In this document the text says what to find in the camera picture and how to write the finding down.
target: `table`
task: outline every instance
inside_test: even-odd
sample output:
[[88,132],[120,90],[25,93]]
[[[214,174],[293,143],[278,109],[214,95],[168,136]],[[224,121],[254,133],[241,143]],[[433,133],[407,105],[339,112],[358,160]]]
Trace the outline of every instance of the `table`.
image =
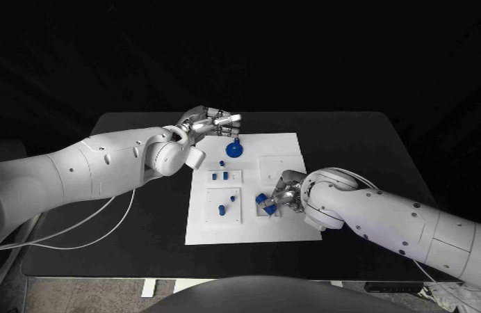
[[[299,134],[309,172],[332,166],[345,168],[366,176],[382,190],[437,206],[384,113],[241,114],[242,133]],[[93,135],[175,125],[181,116],[182,113],[107,113]],[[80,250],[32,246],[24,273],[70,278],[212,279],[283,275],[309,280],[430,281],[408,258],[361,238],[348,226],[342,230],[326,230],[323,241],[186,246],[192,171],[183,166],[172,177],[156,179],[137,189],[124,223],[97,244]],[[104,201],[77,202],[47,212],[38,237],[83,220]],[[96,240],[117,224],[129,202],[130,193],[126,193],[96,218],[48,240],[48,244],[77,246]],[[427,270],[440,281],[457,280],[430,267]]]

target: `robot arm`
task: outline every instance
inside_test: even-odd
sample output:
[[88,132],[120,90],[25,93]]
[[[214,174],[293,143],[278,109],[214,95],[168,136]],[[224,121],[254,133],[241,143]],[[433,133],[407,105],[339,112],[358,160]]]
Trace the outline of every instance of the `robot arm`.
[[376,188],[326,168],[306,175],[283,173],[267,204],[306,213],[320,231],[348,223],[366,240],[481,288],[481,224]]
[[205,135],[240,135],[241,115],[198,106],[178,125],[88,137],[61,151],[0,163],[0,242],[35,215],[64,204],[111,198],[186,164],[198,170]]

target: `floor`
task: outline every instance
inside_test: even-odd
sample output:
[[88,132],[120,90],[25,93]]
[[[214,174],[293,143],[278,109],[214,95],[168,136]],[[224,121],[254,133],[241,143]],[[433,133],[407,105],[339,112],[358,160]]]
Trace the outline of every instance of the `floor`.
[[[155,297],[142,298],[145,280],[26,278],[18,261],[0,285],[0,312],[142,312],[173,293],[175,285],[176,280],[158,280]],[[343,287],[365,292],[363,282],[343,282]],[[447,312],[437,304],[410,294],[368,295],[410,307],[415,312]]]

